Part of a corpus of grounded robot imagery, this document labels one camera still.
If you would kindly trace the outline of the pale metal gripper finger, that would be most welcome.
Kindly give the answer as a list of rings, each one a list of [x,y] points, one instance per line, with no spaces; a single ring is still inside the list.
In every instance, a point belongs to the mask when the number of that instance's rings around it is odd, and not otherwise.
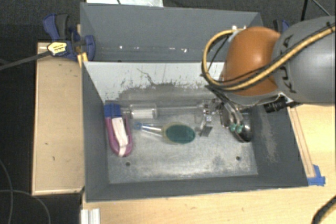
[[[219,110],[219,101],[217,99],[204,100],[200,108],[204,115],[215,115]]]
[[[202,118],[199,127],[199,136],[200,137],[208,137],[213,129],[212,125],[212,117],[210,115],[206,115]]]

